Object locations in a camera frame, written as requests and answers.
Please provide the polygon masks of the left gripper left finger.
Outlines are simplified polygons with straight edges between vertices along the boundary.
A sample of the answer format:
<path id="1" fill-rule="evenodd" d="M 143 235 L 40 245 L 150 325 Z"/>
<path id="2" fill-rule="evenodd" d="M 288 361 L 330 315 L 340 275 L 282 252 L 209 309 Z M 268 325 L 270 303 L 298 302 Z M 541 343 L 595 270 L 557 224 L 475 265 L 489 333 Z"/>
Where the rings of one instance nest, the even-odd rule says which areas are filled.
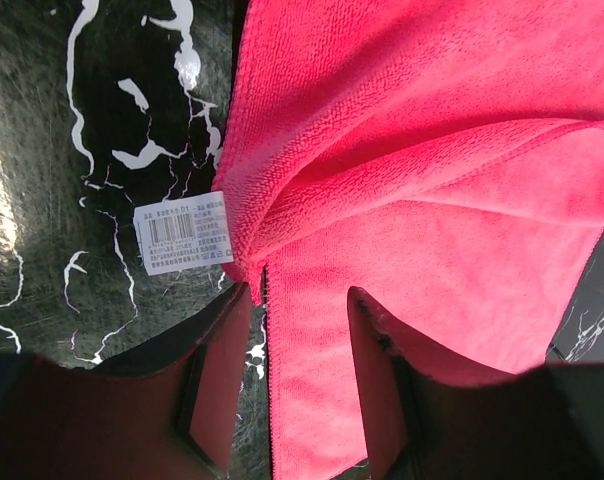
<path id="1" fill-rule="evenodd" d="M 251 316 L 236 284 L 85 370 L 0 354 L 0 479 L 224 479 Z"/>

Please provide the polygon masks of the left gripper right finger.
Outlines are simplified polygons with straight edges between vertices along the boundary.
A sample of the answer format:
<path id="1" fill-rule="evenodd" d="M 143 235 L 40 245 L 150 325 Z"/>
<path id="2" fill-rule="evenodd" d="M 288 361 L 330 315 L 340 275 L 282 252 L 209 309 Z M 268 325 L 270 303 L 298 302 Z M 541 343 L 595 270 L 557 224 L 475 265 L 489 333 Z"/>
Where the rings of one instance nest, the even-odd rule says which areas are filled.
<path id="1" fill-rule="evenodd" d="M 375 479 L 604 479 L 604 363 L 512 375 L 405 324 L 365 290 L 348 320 Z"/>

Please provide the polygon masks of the pink towel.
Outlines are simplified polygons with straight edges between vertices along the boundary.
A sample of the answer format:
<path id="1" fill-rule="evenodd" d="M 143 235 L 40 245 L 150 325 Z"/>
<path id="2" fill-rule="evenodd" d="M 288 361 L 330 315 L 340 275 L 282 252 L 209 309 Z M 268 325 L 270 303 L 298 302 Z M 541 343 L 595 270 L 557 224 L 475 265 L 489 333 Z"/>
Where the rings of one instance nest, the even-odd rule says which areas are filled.
<path id="1" fill-rule="evenodd" d="M 214 188 L 267 305 L 272 475 L 332 478 L 366 454 L 350 287 L 544 361 L 604 231 L 604 1 L 252 1 Z"/>

